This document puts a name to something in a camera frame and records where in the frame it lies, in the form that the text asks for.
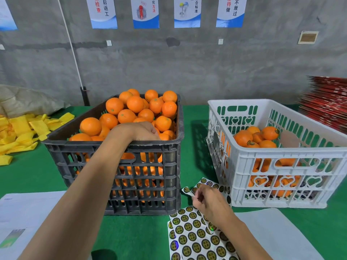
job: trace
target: white pipe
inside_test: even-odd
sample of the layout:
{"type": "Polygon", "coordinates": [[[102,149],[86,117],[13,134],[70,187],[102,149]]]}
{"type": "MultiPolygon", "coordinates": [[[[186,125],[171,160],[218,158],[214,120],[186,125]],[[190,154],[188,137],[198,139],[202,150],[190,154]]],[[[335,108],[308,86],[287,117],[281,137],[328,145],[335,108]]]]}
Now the white pipe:
{"type": "Polygon", "coordinates": [[[76,65],[76,69],[77,69],[78,78],[80,79],[81,88],[82,88],[82,90],[83,90],[83,84],[82,84],[82,79],[81,79],[81,75],[80,75],[80,70],[78,69],[78,64],[77,64],[77,60],[76,60],[76,55],[75,55],[74,47],[72,46],[72,42],[71,42],[69,30],[68,30],[68,28],[67,28],[67,24],[66,24],[66,20],[65,20],[64,13],[63,13],[63,9],[61,8],[60,0],[58,0],[58,4],[59,4],[59,8],[60,8],[61,15],[63,16],[64,25],[65,25],[65,29],[66,29],[66,32],[67,32],[67,37],[69,38],[69,42],[70,42],[70,46],[71,46],[71,50],[72,50],[72,55],[74,56],[74,60],[75,60],[75,65],[76,65]]]}

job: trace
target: green tablecloth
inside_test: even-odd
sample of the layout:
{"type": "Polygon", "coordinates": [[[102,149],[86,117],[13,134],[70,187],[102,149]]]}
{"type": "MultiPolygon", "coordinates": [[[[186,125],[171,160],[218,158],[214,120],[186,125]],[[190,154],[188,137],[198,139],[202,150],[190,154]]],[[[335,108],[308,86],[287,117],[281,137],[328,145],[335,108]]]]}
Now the green tablecloth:
{"type": "MultiPolygon", "coordinates": [[[[71,112],[80,115],[88,109],[89,107],[69,107],[61,114],[71,112]]],[[[205,141],[208,106],[184,106],[184,126],[181,186],[193,187],[201,177],[217,181],[205,141]]],[[[41,143],[34,151],[13,156],[11,165],[0,167],[0,197],[6,193],[66,190],[49,152],[41,143]]],[[[326,209],[280,209],[327,260],[347,258],[345,194],[347,195],[346,181],[333,194],[326,209]]],[[[191,198],[182,195],[182,207],[191,205],[191,202],[191,198]]],[[[235,212],[253,210],[233,209],[235,212]]],[[[105,216],[93,250],[109,250],[93,256],[110,260],[169,259],[168,220],[168,216],[105,216]]],[[[288,248],[288,251],[295,251],[295,248],[288,248]]]]}

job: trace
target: wall poster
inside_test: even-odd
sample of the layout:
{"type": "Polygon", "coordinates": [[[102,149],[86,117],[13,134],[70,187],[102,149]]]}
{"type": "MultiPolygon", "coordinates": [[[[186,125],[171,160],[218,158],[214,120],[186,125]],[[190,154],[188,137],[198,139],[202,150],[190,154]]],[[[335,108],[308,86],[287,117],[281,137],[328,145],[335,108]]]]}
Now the wall poster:
{"type": "Polygon", "coordinates": [[[200,27],[201,0],[173,0],[175,28],[200,27]]]}
{"type": "Polygon", "coordinates": [[[87,0],[93,29],[117,29],[114,0],[87,0]]]}
{"type": "Polygon", "coordinates": [[[0,31],[18,30],[7,6],[6,0],[0,0],[0,31]]]}
{"type": "Polygon", "coordinates": [[[134,29],[159,28],[158,0],[131,0],[134,29]]]}
{"type": "Polygon", "coordinates": [[[219,0],[216,27],[242,27],[247,0],[219,0]]]}

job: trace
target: red cardboard stack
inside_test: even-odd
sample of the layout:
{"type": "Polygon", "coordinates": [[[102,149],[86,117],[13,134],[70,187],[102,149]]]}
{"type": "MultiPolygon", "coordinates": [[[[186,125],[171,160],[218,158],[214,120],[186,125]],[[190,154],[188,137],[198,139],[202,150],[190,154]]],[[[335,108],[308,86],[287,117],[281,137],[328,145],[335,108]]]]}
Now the red cardboard stack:
{"type": "Polygon", "coordinates": [[[299,112],[347,134],[347,78],[312,77],[311,91],[299,101],[299,112]]]}

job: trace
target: crate rim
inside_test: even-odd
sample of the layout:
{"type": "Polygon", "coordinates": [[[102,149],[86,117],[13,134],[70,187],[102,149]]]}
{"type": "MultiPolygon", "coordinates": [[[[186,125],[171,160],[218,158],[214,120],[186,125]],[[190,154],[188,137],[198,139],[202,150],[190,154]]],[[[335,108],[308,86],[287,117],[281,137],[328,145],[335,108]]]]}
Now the crate rim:
{"type": "MultiPolygon", "coordinates": [[[[217,110],[215,109],[215,107],[212,105],[212,102],[216,102],[216,101],[227,101],[229,99],[216,99],[216,100],[209,100],[208,101],[208,104],[210,106],[210,108],[213,109],[214,113],[218,113],[217,110]]],[[[252,101],[252,100],[262,100],[262,101],[271,101],[277,105],[280,105],[281,107],[284,107],[286,108],[287,110],[295,113],[295,114],[298,114],[304,118],[306,118],[307,120],[309,120],[310,122],[314,122],[315,124],[317,125],[320,125],[320,126],[324,126],[326,128],[328,128],[329,130],[333,130],[335,133],[337,133],[338,135],[340,136],[343,136],[345,138],[347,138],[347,135],[346,134],[343,134],[342,132],[339,132],[335,129],[332,129],[320,122],[317,122],[309,117],[306,117],[305,115],[297,112],[297,111],[294,111],[272,99],[266,99],[266,98],[263,98],[263,99],[232,99],[233,101],[252,101]]],[[[229,134],[231,137],[230,137],[230,144],[232,144],[233,147],[237,148],[239,151],[246,151],[248,153],[275,153],[275,152],[278,152],[278,148],[245,148],[245,147],[241,147],[239,144],[236,143],[233,135],[231,134],[231,132],[228,130],[228,128],[226,128],[226,125],[224,124],[223,120],[219,117],[219,115],[215,115],[217,120],[219,121],[219,124],[221,124],[221,126],[223,127],[223,130],[226,131],[225,134],[229,134]]],[[[281,149],[281,152],[285,152],[285,153],[292,153],[292,152],[298,152],[298,153],[307,153],[307,152],[324,152],[326,151],[327,147],[314,147],[314,148],[280,148],[281,149]]],[[[347,147],[329,147],[329,152],[341,152],[341,151],[347,151],[347,147]]]]}
{"type": "MultiPolygon", "coordinates": [[[[113,97],[119,97],[119,94],[116,94],[114,96],[111,96],[110,98],[113,97]]],[[[110,98],[104,100],[102,103],[98,104],[101,105],[103,104],[105,101],[109,100],[110,98]]],[[[177,94],[177,103],[181,101],[181,96],[180,94],[177,94]]],[[[184,122],[184,118],[183,118],[183,106],[181,104],[178,104],[178,112],[179,112],[179,124],[184,122]]],[[[65,125],[72,123],[74,121],[74,119],[70,120],[68,123],[66,123],[65,125]]],[[[178,144],[180,143],[183,139],[184,139],[184,126],[179,126],[180,130],[179,130],[179,134],[178,137],[174,140],[134,140],[132,141],[129,146],[153,146],[153,145],[167,145],[167,144],[178,144]]],[[[68,140],[50,140],[50,134],[52,133],[51,136],[53,136],[54,134],[58,133],[61,129],[63,129],[63,126],[61,126],[60,128],[58,128],[55,131],[50,132],[47,135],[47,139],[45,139],[44,141],[42,141],[43,144],[45,145],[78,145],[78,146],[84,146],[84,145],[90,145],[91,142],[93,143],[93,145],[101,145],[103,141],[68,141],[68,140]]]]}

